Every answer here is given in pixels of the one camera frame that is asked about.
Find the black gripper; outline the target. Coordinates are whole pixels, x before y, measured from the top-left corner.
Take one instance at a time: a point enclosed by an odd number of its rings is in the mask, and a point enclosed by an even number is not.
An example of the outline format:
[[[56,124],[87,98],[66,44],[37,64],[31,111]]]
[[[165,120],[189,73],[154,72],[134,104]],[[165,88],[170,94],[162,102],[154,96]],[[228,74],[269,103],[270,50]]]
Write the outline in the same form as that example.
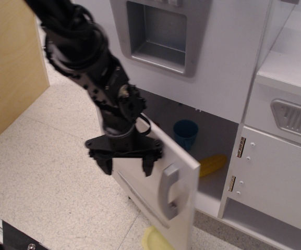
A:
[[[151,176],[154,162],[162,157],[163,143],[134,132],[127,137],[102,135],[85,142],[89,155],[106,175],[111,175],[114,158],[142,158],[146,177]]]

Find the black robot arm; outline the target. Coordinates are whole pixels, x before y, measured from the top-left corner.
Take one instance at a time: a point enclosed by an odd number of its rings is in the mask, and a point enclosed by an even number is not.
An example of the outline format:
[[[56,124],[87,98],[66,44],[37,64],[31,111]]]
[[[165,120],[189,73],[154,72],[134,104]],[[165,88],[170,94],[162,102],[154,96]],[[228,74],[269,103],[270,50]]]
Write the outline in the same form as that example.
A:
[[[146,100],[109,50],[108,39],[90,12],[70,1],[27,1],[46,34],[45,53],[60,74],[84,88],[102,116],[104,134],[85,145],[105,174],[114,158],[140,158],[146,176],[161,158],[163,144],[139,132]]]

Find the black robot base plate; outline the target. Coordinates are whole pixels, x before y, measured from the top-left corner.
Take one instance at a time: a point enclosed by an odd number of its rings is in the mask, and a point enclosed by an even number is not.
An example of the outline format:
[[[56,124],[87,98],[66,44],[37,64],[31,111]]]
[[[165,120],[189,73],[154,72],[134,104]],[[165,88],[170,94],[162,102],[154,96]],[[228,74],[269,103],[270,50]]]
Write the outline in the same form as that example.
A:
[[[42,243],[3,221],[3,243],[0,249],[49,249]]]

